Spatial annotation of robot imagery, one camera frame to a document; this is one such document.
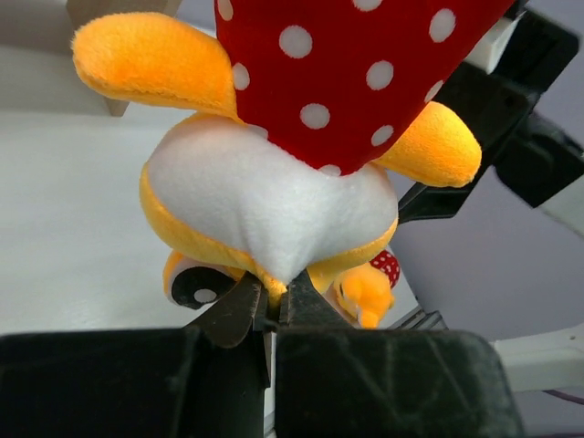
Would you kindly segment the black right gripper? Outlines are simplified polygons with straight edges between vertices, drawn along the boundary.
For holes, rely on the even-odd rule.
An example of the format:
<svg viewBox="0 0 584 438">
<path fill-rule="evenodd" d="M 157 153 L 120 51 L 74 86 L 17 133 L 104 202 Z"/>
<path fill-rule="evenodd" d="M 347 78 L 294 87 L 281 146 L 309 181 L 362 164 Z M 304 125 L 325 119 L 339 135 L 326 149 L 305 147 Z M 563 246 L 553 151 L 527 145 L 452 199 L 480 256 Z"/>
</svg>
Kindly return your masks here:
<svg viewBox="0 0 584 438">
<path fill-rule="evenodd" d="M 489 168 L 532 207 L 583 175 L 583 147 L 536 112 L 579 42 L 527 9 L 493 75 L 466 64 L 452 74 L 397 143 L 420 179 L 399 201 L 402 224 L 454 217 Z"/>
</svg>

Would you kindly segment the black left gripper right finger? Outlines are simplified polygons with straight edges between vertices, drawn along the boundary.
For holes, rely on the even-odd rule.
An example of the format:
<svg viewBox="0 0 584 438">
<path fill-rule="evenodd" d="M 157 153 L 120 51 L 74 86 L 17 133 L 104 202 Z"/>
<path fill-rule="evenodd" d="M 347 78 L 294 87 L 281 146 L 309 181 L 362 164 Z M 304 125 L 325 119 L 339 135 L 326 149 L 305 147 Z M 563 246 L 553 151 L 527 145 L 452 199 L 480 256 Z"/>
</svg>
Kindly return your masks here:
<svg viewBox="0 0 584 438">
<path fill-rule="evenodd" d="M 521 437 L 500 359 L 453 330 L 352 327 L 307 273 L 282 298 L 276 332 L 280 437 Z"/>
</svg>

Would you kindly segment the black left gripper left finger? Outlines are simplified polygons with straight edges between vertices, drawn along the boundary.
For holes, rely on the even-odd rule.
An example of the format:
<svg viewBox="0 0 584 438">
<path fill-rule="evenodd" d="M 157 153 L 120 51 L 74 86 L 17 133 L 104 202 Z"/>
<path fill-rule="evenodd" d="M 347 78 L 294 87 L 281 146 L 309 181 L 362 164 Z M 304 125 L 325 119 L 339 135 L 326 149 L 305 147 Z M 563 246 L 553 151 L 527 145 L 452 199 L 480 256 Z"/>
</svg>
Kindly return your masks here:
<svg viewBox="0 0 584 438">
<path fill-rule="evenodd" d="M 4 437 L 260 437 L 269 383 L 244 276 L 183 328 L 6 335 Z"/>
</svg>

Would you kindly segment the orange plush toy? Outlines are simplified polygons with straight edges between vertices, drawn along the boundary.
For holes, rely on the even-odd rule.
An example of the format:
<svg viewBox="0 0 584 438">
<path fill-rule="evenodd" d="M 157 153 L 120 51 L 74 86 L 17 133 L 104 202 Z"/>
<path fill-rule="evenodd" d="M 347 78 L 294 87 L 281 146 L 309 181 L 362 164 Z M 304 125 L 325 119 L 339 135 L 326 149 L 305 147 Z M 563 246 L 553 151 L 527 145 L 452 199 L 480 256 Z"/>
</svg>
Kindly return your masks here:
<svg viewBox="0 0 584 438">
<path fill-rule="evenodd" d="M 507 1 L 218 1 L 208 36 L 172 17 L 155 77 L 191 116 L 144 164 L 141 206 L 183 259 L 256 275 L 272 301 L 390 241 L 397 143 Z"/>
</svg>

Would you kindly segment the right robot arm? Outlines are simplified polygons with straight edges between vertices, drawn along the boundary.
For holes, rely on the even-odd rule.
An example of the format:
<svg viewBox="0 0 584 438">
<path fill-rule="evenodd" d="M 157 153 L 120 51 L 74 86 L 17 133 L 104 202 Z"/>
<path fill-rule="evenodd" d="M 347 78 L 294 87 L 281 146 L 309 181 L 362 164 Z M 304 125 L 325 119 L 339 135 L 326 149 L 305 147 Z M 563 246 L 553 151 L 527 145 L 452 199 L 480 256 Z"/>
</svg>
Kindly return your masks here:
<svg viewBox="0 0 584 438">
<path fill-rule="evenodd" d="M 516 391 L 583 382 L 583 144 L 537 113 L 577 33 L 516 2 L 494 69 L 460 66 L 438 99 L 484 152 L 460 189 L 413 185 L 401 261 L 422 306 L 490 338 Z"/>
</svg>

